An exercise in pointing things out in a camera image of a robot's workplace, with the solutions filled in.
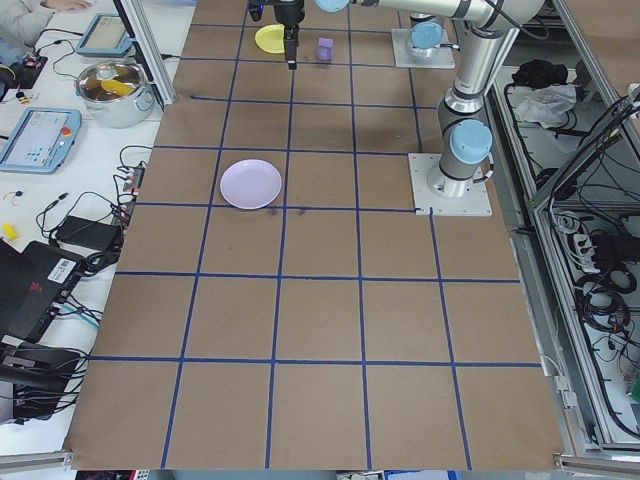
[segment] yellow object in pot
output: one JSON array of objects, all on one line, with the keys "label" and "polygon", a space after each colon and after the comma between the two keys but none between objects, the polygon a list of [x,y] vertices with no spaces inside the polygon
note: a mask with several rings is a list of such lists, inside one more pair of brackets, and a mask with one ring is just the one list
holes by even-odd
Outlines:
[{"label": "yellow object in pot", "polygon": [[118,80],[109,79],[109,80],[101,80],[100,86],[103,90],[109,93],[114,93],[121,97],[129,95],[133,92],[133,87],[130,87],[126,83],[119,82]]}]

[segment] power adapter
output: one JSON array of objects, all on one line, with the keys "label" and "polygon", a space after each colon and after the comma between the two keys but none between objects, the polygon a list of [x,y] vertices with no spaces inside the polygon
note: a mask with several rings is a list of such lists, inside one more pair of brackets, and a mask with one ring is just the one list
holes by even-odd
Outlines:
[{"label": "power adapter", "polygon": [[117,225],[68,215],[56,230],[55,240],[105,252],[122,243],[122,233]]}]

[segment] purple cube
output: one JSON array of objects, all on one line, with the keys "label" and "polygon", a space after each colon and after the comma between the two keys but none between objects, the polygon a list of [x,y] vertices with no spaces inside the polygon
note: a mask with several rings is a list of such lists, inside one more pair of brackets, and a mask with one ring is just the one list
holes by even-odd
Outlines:
[{"label": "purple cube", "polygon": [[318,48],[316,57],[321,62],[330,62],[333,58],[333,38],[320,37],[318,39]]}]

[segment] cooking pot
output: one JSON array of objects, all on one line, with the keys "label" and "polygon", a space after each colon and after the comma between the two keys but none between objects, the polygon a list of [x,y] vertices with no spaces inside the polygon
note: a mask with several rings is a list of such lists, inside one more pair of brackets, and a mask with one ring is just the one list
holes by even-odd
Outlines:
[{"label": "cooking pot", "polygon": [[114,128],[135,125],[155,105],[151,86],[140,67],[130,60],[111,60],[85,69],[76,93],[97,122]]}]

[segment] grid square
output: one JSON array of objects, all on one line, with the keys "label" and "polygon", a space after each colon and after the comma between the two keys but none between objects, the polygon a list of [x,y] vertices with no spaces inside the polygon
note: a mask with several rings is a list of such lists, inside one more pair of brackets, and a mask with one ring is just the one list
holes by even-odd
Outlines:
[{"label": "grid square", "polygon": [[301,28],[330,28],[332,30],[346,30],[349,27],[348,10],[344,9],[335,13],[327,13],[321,10],[316,2],[306,2],[306,16]]},{"label": "grid square", "polygon": [[317,47],[320,37],[330,37],[333,39],[333,59],[332,65],[349,63],[349,33],[336,30],[310,30],[303,28],[300,30],[300,47],[298,48],[298,60],[301,62],[317,62]]},{"label": "grid square", "polygon": [[167,468],[264,468],[269,366],[187,363],[181,383]]},{"label": "grid square", "polygon": [[398,28],[398,11],[391,8],[350,8],[352,30],[380,31],[389,33]]},{"label": "grid square", "polygon": [[202,271],[275,275],[281,236],[280,210],[215,208],[207,233]]},{"label": "grid square", "polygon": [[[435,226],[443,277],[518,279],[499,213],[488,218],[435,217]],[[474,232],[471,245],[469,232]]]},{"label": "grid square", "polygon": [[353,83],[356,105],[413,105],[406,68],[353,67]]},{"label": "grid square", "polygon": [[520,284],[448,283],[445,295],[457,361],[540,361]]},{"label": "grid square", "polygon": [[220,146],[227,102],[178,97],[162,114],[156,146],[213,147]]},{"label": "grid square", "polygon": [[406,155],[358,155],[358,192],[362,208],[413,210]]},{"label": "grid square", "polygon": [[413,213],[361,212],[365,277],[436,278],[428,219]]},{"label": "grid square", "polygon": [[351,53],[354,65],[386,65],[393,67],[391,32],[351,32]]},{"label": "grid square", "polygon": [[367,466],[362,368],[278,365],[271,468],[360,470]]},{"label": "grid square", "polygon": [[[208,204],[217,160],[217,150],[155,149],[138,200]],[[177,178],[189,188],[176,188]]]},{"label": "grid square", "polygon": [[91,353],[179,357],[193,282],[192,277],[116,275]]},{"label": "grid square", "polygon": [[138,205],[118,270],[134,272],[196,271],[205,207],[154,207]]},{"label": "grid square", "polygon": [[365,282],[368,360],[448,362],[437,283]]},{"label": "grid square", "polygon": [[458,368],[458,383],[474,469],[555,468],[564,448],[542,369]]},{"label": "grid square", "polygon": [[418,131],[412,109],[356,107],[355,115],[359,152],[418,151]]},{"label": "grid square", "polygon": [[296,102],[351,105],[351,75],[348,66],[309,64],[296,72],[293,99]]},{"label": "grid square", "polygon": [[239,62],[233,98],[288,102],[291,98],[291,79],[291,72],[280,63]]},{"label": "grid square", "polygon": [[440,103],[445,92],[453,86],[456,74],[453,70],[435,70],[429,68],[414,68],[413,91],[416,105],[419,107],[435,108]]},{"label": "grid square", "polygon": [[66,438],[73,468],[159,469],[177,371],[177,362],[91,361]]},{"label": "grid square", "polygon": [[276,283],[258,278],[200,278],[187,354],[270,358]]},{"label": "grid square", "polygon": [[351,107],[294,105],[291,148],[353,151]]},{"label": "grid square", "polygon": [[235,60],[242,28],[191,25],[182,50],[182,58]]},{"label": "grid square", "polygon": [[287,147],[289,105],[233,102],[224,138],[225,147]]},{"label": "grid square", "polygon": [[[220,181],[227,169],[236,162],[248,159],[259,159],[269,162],[278,169],[280,177],[284,183],[284,172],[286,164],[286,152],[278,152],[275,150],[224,150],[220,157],[220,167],[218,169],[218,178],[216,178],[216,188],[213,195],[213,203],[216,205],[227,205],[227,201],[220,193]],[[278,196],[269,204],[270,206],[282,205],[284,196],[284,188],[280,189]]]},{"label": "grid square", "polygon": [[228,8],[225,2],[198,3],[193,14],[193,24],[242,25],[246,9]]},{"label": "grid square", "polygon": [[368,367],[376,469],[464,470],[466,459],[449,367]]},{"label": "grid square", "polygon": [[278,358],[360,360],[358,282],[284,280]]},{"label": "grid square", "polygon": [[225,60],[182,59],[173,84],[180,96],[227,99],[234,66]]},{"label": "grid square", "polygon": [[442,153],[444,143],[442,142],[442,132],[438,121],[438,111],[435,109],[419,109],[418,124],[420,125],[420,141],[422,152]]},{"label": "grid square", "polygon": [[250,22],[250,26],[244,29],[242,33],[242,45],[240,46],[240,60],[260,60],[263,62],[273,62],[280,65],[281,68],[287,70],[287,66],[284,63],[284,55],[276,55],[273,53],[267,53],[260,50],[260,47],[256,44],[255,36],[258,31],[258,27],[254,25],[272,25],[277,23],[273,16],[273,8],[265,8],[262,20],[259,23]]},{"label": "grid square", "polygon": [[287,203],[296,206],[355,207],[353,155],[292,153]]},{"label": "grid square", "polygon": [[355,214],[289,210],[283,271],[286,275],[356,276]]}]

